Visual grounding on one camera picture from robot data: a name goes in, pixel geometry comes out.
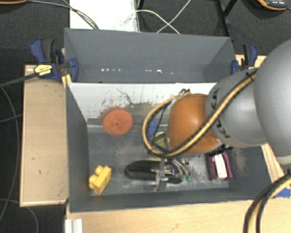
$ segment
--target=gray bin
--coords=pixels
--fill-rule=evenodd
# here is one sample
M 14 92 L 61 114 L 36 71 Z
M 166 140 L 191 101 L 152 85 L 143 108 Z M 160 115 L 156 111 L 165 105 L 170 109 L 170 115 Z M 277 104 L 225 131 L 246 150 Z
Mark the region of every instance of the gray bin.
M 77 58 L 80 67 L 77 83 L 66 88 L 72 213 L 247 200 L 270 183 L 260 147 L 228 153 L 234 174 L 228 182 L 208 180 L 204 155 L 190 161 L 190 182 L 169 184 L 162 193 L 154 183 L 124 176 L 126 165 L 149 157 L 141 124 L 155 104 L 181 88 L 207 94 L 213 82 L 230 75 L 235 53 L 229 37 L 65 29 L 65 57 Z M 101 126 L 100 113 L 112 106 L 133 115 L 125 136 L 109 136 Z M 88 187 L 97 165 L 113 169 L 100 196 Z

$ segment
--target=clamp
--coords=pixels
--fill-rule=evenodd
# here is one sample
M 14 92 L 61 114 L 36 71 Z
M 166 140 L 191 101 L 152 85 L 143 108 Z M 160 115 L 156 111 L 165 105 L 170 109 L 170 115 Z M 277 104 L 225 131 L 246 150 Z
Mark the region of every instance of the clamp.
M 61 51 L 55 51 L 55 58 L 53 57 L 53 39 L 35 39 L 30 43 L 30 51 L 37 59 L 39 64 L 47 64 L 37 66 L 34 71 L 37 73 L 38 78 L 52 79 L 57 82 L 62 82 L 62 77 L 66 74 L 71 75 L 71 81 L 76 82 L 79 74 L 79 66 L 76 58 L 70 58 L 68 63 L 65 63 L 65 57 Z
M 234 74 L 241 70 L 248 70 L 251 67 L 254 67 L 254 64 L 258 58 L 258 48 L 251 44 L 250 48 L 246 45 L 242 45 L 244 58 L 242 58 L 242 63 L 239 66 L 239 63 L 237 60 L 232 61 L 231 66 L 231 74 Z

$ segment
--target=wire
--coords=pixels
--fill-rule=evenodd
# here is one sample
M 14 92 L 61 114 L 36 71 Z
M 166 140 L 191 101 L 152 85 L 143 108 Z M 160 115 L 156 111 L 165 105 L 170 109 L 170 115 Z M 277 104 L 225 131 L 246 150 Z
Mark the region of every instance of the wire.
M 62 2 L 64 2 L 68 7 L 70 7 L 70 9 L 74 12 L 76 12 L 87 24 L 89 24 L 93 29 L 99 29 L 99 27 L 97 26 L 97 24 L 88 16 L 86 15 L 85 13 L 77 10 L 77 9 L 74 9 L 71 7 L 71 5 L 66 1 L 66 0 L 61 0 Z
M 163 17 L 161 17 L 159 14 L 151 11 L 151 10 L 136 10 L 134 12 L 132 12 L 131 14 L 136 14 L 138 12 L 148 12 L 148 13 L 152 13 L 154 15 L 156 15 L 159 19 L 161 19 L 164 23 L 166 23 L 166 26 L 169 26 L 170 28 L 172 28 L 177 34 L 180 34 L 179 31 L 177 29 L 175 29 L 172 25 L 170 25 L 170 23 L 168 23 Z M 123 22 L 122 26 L 128 21 L 128 20 L 133 20 L 135 18 L 130 18 L 127 19 L 126 21 Z
M 149 122 L 152 120 L 153 116 L 156 115 L 158 113 L 158 111 L 160 111 L 162 109 L 162 107 L 171 102 L 174 99 L 177 99 L 181 96 L 187 96 L 190 93 L 184 93 L 181 95 L 177 95 L 174 96 L 166 101 L 164 101 L 163 103 L 161 103 L 160 105 L 156 106 L 154 109 L 152 109 L 150 111 L 150 113 L 146 116 L 144 123 L 142 125 L 142 137 L 143 137 L 143 141 L 145 146 L 147 147 L 147 149 L 152 152 L 153 155 L 160 157 L 160 158 L 168 158 L 168 157 L 174 157 L 177 155 L 180 155 L 186 151 L 188 151 L 192 146 L 194 146 L 196 143 L 198 143 L 202 137 L 204 136 L 204 134 L 208 131 L 208 129 L 214 124 L 214 122 L 216 121 L 216 119 L 218 118 L 218 116 L 223 112 L 223 110 L 228 106 L 228 104 L 230 103 L 230 101 L 242 90 L 244 89 L 247 85 L 249 85 L 256 76 L 256 72 L 257 70 L 252 71 L 250 74 L 247 72 L 247 76 L 244 77 L 241 81 L 238 82 L 238 84 L 236 84 L 234 86 L 233 89 L 231 89 L 218 103 L 218 105 L 214 108 L 214 110 L 208 115 L 208 117 L 206 118 L 205 122 L 190 136 L 188 137 L 187 140 L 185 140 L 183 143 L 181 143 L 179 146 L 177 146 L 176 148 L 172 149 L 169 151 L 168 154 L 164 154 L 161 151 L 158 151 L 154 148 L 151 147 L 147 137 L 146 137 L 146 133 L 148 131 L 148 127 L 149 127 Z
M 189 3 L 192 0 L 188 0 L 186 2 L 186 4 L 182 7 L 182 9 L 180 9 L 180 11 L 178 12 L 178 14 L 176 14 L 176 16 L 169 22 L 169 24 L 173 23 L 174 20 L 176 20 L 178 18 L 178 16 L 182 13 L 182 11 L 189 5 Z M 164 27 L 162 27 L 160 30 L 157 31 L 157 33 L 161 32 L 163 29 L 165 29 L 167 27 L 167 25 L 165 25 Z
M 71 5 L 66 0 L 61 0 L 66 5 L 53 3 L 53 2 L 36 1 L 36 0 L 27 0 L 27 1 L 32 2 L 32 3 L 46 4 L 46 5 L 53 5 L 53 6 L 57 6 L 57 7 L 67 8 L 67 9 L 77 13 L 91 28 L 99 30 L 98 25 L 87 14 L 81 12 L 80 10 L 72 8 Z
M 291 185 L 291 173 L 270 184 L 255 198 L 246 213 L 243 233 L 250 231 L 254 220 L 256 220 L 256 231 L 260 233 L 261 216 L 267 201 L 289 185 Z
M 15 108 L 14 108 L 14 106 L 12 104 L 12 101 L 11 101 L 9 95 L 7 94 L 7 92 L 5 91 L 4 88 L 1 88 L 1 90 L 4 93 L 4 95 L 6 96 L 8 102 L 10 104 L 10 107 L 11 107 L 12 112 L 13 112 L 13 117 L 16 117 Z M 10 188 L 10 191 L 9 191 L 9 194 L 8 194 L 7 199 L 5 200 L 5 205 L 4 205 L 3 210 L 1 212 L 1 215 L 0 215 L 0 223 L 2 221 L 2 218 L 4 216 L 4 213 L 6 211 L 7 206 L 9 204 L 9 202 L 11 201 L 11 196 L 12 196 L 13 188 L 15 186 L 15 182 L 16 182 L 16 178 L 17 178 L 18 163 L 19 163 L 19 157 L 20 157 L 20 133 L 19 133 L 19 125 L 18 125 L 17 118 L 15 118 L 15 128 L 16 128 L 16 137 L 17 137 L 17 139 L 16 139 L 17 140 L 16 164 L 15 164 L 15 170 L 14 170 L 14 175 L 13 175 L 13 179 L 12 179 L 11 188 Z
M 39 4 L 45 4 L 45 5 L 52 5 L 57 7 L 62 7 L 69 9 L 73 12 L 76 12 L 91 28 L 93 29 L 99 29 L 97 24 L 85 13 L 81 12 L 80 10 L 74 9 L 72 7 L 69 7 L 67 5 L 59 4 L 59 3 L 53 3 L 53 2 L 46 2 L 46 1 L 36 1 L 36 0 L 27 0 L 27 2 L 31 3 L 39 3 Z
M 16 116 L 13 116 L 13 117 L 10 117 L 10 118 L 7 118 L 7 119 L 0 120 L 0 123 L 7 122 L 7 121 L 10 121 L 10 120 L 16 119 L 18 117 L 21 117 L 22 115 L 23 114 L 19 114 L 19 115 L 16 115 Z
M 35 77 L 37 77 L 37 74 L 36 73 L 32 73 L 32 74 L 26 75 L 24 77 L 20 77 L 18 79 L 10 80 L 10 81 L 5 82 L 5 83 L 0 83 L 0 88 L 9 86 L 9 85 L 12 85 L 12 84 L 15 84 L 15 83 L 19 83 L 19 82 L 24 82 L 26 80 L 29 80 L 29 79 L 32 79 L 32 78 L 35 78 Z
M 9 200 L 9 203 L 14 203 L 14 204 L 17 204 L 18 205 L 18 201 L 16 201 L 16 200 Z M 32 214 L 32 216 L 33 216 L 33 218 L 35 220 L 35 225 L 36 225 L 36 231 L 35 232 L 36 233 L 39 233 L 39 221 L 38 221 L 38 218 L 37 218 L 36 214 L 29 207 L 24 207 L 24 209 L 28 210 Z
M 273 198 L 278 192 L 280 192 L 285 187 L 291 185 L 291 173 L 288 173 L 285 178 L 280 179 L 271 189 L 270 191 L 265 194 L 263 200 L 261 201 L 258 213 L 257 213 L 257 220 L 256 220 L 256 231 L 257 233 L 261 232 L 261 218 L 262 213 L 265 208 L 265 205 L 269 198 Z

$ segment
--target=yellow toy block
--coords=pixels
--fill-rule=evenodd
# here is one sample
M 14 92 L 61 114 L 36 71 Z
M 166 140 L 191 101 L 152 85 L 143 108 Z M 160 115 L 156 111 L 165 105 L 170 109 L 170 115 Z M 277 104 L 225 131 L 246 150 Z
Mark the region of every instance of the yellow toy block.
M 89 187 L 94 190 L 97 195 L 100 195 L 105 189 L 111 178 L 112 169 L 108 166 L 97 166 L 95 169 L 95 174 L 89 177 L 88 183 Z

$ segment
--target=white cable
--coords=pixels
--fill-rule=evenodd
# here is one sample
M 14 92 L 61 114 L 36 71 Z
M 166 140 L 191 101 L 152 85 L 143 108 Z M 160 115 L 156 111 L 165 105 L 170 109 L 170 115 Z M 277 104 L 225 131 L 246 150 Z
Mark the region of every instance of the white cable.
M 159 19 L 161 19 L 164 23 L 166 23 L 166 26 L 165 26 L 165 27 L 169 26 L 169 27 L 171 27 L 171 28 L 172 28 L 172 29 L 173 29 L 177 34 L 180 34 L 179 31 L 178 31 L 177 29 L 175 29 L 172 25 L 170 25 L 170 23 L 168 23 L 166 20 L 164 20 L 164 18 L 162 18 L 159 14 L 157 14 L 157 13 L 151 11 L 151 10 L 135 10 L 135 11 L 132 12 L 131 14 L 136 14 L 137 12 L 149 12 L 149 13 L 152 13 L 152 14 L 156 15 Z
M 188 4 L 191 2 L 192 0 L 188 0 L 187 3 L 182 7 L 182 9 L 180 9 L 180 11 L 178 12 L 178 14 L 169 22 L 167 23 L 167 25 L 169 25 L 171 27 L 171 23 L 173 23 L 174 20 L 176 20 L 178 18 L 178 16 L 182 13 L 182 11 L 188 6 Z M 164 27 L 162 27 L 160 30 L 158 30 L 156 33 L 161 32 L 164 28 L 167 27 L 167 25 L 165 25 Z

